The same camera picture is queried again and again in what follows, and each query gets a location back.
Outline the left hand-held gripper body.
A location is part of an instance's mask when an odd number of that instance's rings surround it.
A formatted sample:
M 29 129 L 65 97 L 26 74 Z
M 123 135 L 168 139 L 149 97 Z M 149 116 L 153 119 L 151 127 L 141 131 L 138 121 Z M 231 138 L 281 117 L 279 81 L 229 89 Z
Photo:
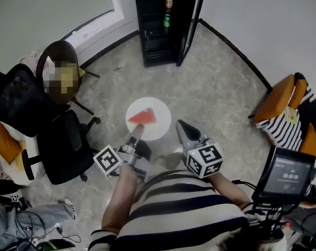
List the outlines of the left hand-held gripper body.
M 110 145 L 106 146 L 94 156 L 94 161 L 107 178 L 119 176 L 119 167 L 129 165 L 142 182 L 147 182 L 151 168 L 149 163 L 151 154 L 150 147 L 143 140 L 130 137 L 117 149 Z

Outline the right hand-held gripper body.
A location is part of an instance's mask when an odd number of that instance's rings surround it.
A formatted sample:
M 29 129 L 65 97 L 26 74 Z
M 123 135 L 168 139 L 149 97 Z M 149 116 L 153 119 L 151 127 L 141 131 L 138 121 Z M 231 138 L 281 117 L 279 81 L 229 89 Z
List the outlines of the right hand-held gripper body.
M 191 148 L 182 146 L 186 157 L 186 167 L 199 178 L 205 178 L 219 172 L 223 163 L 223 151 L 219 143 L 212 138 L 196 142 Z

